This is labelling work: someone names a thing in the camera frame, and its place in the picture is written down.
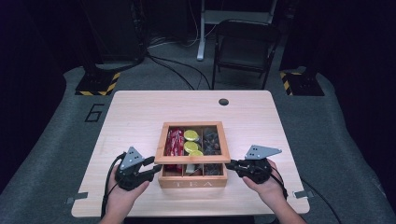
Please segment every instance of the hole in table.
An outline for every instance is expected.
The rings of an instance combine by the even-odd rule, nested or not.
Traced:
[[[219,99],[219,104],[220,105],[228,105],[230,103],[227,99],[221,98]]]

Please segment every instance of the cable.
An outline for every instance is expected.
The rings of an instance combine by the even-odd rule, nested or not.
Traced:
[[[280,185],[280,187],[282,188],[282,191],[283,191],[283,196],[285,197],[285,199],[287,199],[289,194],[288,194],[288,191],[285,189],[285,184],[283,182],[282,175],[279,173],[279,171],[276,168],[274,168],[272,166],[271,166],[271,168],[277,172],[280,180],[278,178],[276,178],[276,176],[274,176],[272,173],[270,174],[270,176],[276,181],[276,183],[278,183]]]
[[[172,41],[172,40],[169,40],[169,42],[162,42],[162,43],[159,43],[159,44],[151,44],[149,47],[148,47],[148,49],[152,49],[152,48],[156,48],[156,47],[159,47],[159,46],[161,46],[161,45],[166,45],[166,44],[178,44],[178,43],[180,43],[180,41]]]
[[[190,82],[186,78],[184,78],[179,72],[177,72],[174,68],[172,68],[171,66],[169,66],[166,63],[159,62],[154,57],[152,57],[149,53],[147,53],[147,57],[150,58],[155,63],[157,63],[157,64],[159,64],[159,65],[161,65],[161,66],[163,66],[163,67],[165,67],[165,68],[167,68],[169,70],[171,70],[174,73],[176,73],[189,86],[189,89],[194,91],[194,87],[190,84]]]
[[[207,80],[207,77],[200,71],[200,70],[198,70],[197,68],[195,68],[195,67],[193,67],[193,66],[191,66],[191,65],[189,65],[189,64],[186,64],[186,63],[181,63],[181,62],[178,62],[178,61],[175,61],[175,60],[170,60],[170,59],[165,59],[165,58],[160,58],[160,57],[157,57],[157,56],[153,56],[153,55],[149,55],[150,57],[152,57],[152,58],[154,58],[154,59],[158,59],[158,60],[163,60],[163,61],[167,61],[167,62],[169,62],[169,63],[178,63],[178,64],[181,64],[181,65],[184,65],[184,66],[187,66],[187,67],[189,67],[189,68],[191,68],[191,69],[193,69],[193,70],[195,70],[195,71],[197,71],[198,73],[200,73],[201,74],[201,79],[202,79],[202,77],[204,77],[204,79],[205,79],[205,81],[206,81],[206,84],[207,84],[207,87],[210,89],[210,84],[209,84],[209,81]],[[201,83],[201,79],[200,79],[200,81],[199,81],[199,83],[198,83],[198,87],[197,87],[197,90],[198,90],[198,88],[199,88],[199,86],[200,86],[200,83]]]
[[[330,205],[330,203],[326,200],[325,197],[323,197],[323,195],[321,195],[321,193],[319,193],[319,191],[317,189],[315,189],[314,187],[312,187],[312,185],[310,185],[308,182],[306,182],[306,180],[304,180],[302,177],[300,177],[301,180],[307,185],[309,186],[309,188],[311,188],[328,206],[329,208],[332,210],[332,213],[334,214],[335,218],[337,219],[338,223],[341,224],[341,219],[340,217],[337,215],[337,213],[334,211],[334,209],[332,208],[332,206]]]
[[[184,47],[191,47],[193,44],[195,44],[195,42],[197,42],[197,40],[199,40],[199,37],[198,37],[199,36],[198,25],[197,25],[197,21],[195,20],[194,14],[192,13],[191,0],[189,0],[189,6],[190,6],[190,12],[191,12],[192,20],[194,21],[194,25],[195,25],[196,36],[195,36],[195,40],[192,41],[191,44],[183,45]]]
[[[163,41],[166,39],[164,36],[158,36],[158,37],[152,37],[149,41],[149,46],[151,47],[152,45],[157,45],[157,44],[162,44]]]
[[[224,7],[224,0],[221,1],[220,11],[223,10],[223,7]],[[217,26],[217,25],[214,25],[214,26],[212,27],[212,29],[205,35],[205,38],[206,38],[207,36],[209,36],[210,33],[212,33],[212,31],[216,28],[216,26]]]
[[[102,213],[100,218],[102,219],[105,214],[106,214],[106,207],[107,207],[107,200],[108,200],[108,195],[110,195],[111,191],[113,191],[113,189],[119,184],[117,183],[116,185],[113,186],[113,188],[111,188],[111,191],[108,191],[108,181],[110,179],[111,176],[111,172],[113,171],[114,165],[116,164],[116,162],[118,160],[122,160],[123,158],[125,158],[126,152],[123,152],[122,154],[120,154],[110,165],[110,169],[108,170],[107,173],[107,178],[106,178],[106,185],[105,185],[105,193],[103,195],[103,200],[102,200]]]

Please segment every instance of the wrist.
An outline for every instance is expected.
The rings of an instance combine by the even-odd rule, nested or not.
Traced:
[[[284,198],[267,203],[267,205],[275,214],[284,212],[285,208],[290,206]]]
[[[271,210],[274,210],[279,205],[288,203],[282,194],[276,192],[267,193],[265,196],[260,194],[260,198]]]
[[[122,223],[125,217],[121,217],[117,214],[113,213],[106,213],[105,216],[100,221],[100,224],[115,224],[115,223]]]

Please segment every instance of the black curtain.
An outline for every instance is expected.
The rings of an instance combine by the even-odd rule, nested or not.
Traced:
[[[83,50],[100,63],[78,0],[0,3],[1,191],[46,128],[64,95],[63,74],[82,65]]]
[[[346,127],[394,211],[395,7],[393,1],[301,0],[280,65],[314,65],[334,85]]]

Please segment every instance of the chair leg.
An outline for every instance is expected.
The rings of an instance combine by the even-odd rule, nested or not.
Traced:
[[[213,72],[212,72],[212,90],[215,89],[215,76],[216,76],[216,64],[213,64]]]
[[[267,82],[268,74],[269,74],[269,72],[266,72],[264,74],[265,77],[264,77],[264,81],[262,82],[262,90],[264,90],[264,88],[265,88],[265,83]]]

